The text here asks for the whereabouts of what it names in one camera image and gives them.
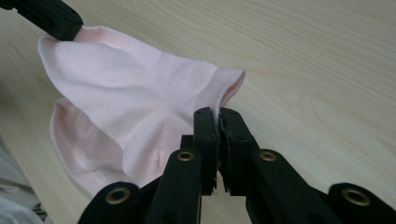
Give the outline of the white cloth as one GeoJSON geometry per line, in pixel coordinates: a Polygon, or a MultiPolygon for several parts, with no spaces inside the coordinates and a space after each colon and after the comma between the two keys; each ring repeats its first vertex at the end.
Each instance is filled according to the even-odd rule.
{"type": "Polygon", "coordinates": [[[48,224],[47,213],[0,137],[0,224],[48,224]]]}

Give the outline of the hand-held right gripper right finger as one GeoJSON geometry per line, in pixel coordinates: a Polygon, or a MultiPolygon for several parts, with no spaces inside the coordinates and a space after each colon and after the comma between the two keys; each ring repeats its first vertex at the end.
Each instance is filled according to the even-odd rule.
{"type": "Polygon", "coordinates": [[[242,116],[223,107],[219,113],[219,171],[224,187],[232,196],[246,196],[251,153],[259,146],[242,116]]]}

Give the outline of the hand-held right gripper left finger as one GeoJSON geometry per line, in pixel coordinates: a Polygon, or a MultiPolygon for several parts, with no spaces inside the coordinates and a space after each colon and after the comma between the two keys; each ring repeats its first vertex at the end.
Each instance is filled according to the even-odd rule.
{"type": "Polygon", "coordinates": [[[183,134],[181,148],[198,151],[202,157],[202,194],[211,195],[217,187],[218,132],[210,107],[193,113],[193,134],[183,134]]]}

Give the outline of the pink cloth garment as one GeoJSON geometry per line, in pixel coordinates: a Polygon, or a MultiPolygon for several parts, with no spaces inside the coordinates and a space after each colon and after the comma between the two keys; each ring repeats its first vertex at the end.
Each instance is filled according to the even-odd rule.
{"type": "Polygon", "coordinates": [[[50,135],[69,176],[89,194],[159,177],[193,114],[217,115],[245,73],[163,52],[103,26],[84,27],[72,41],[38,40],[47,75],[62,95],[50,135]]]}

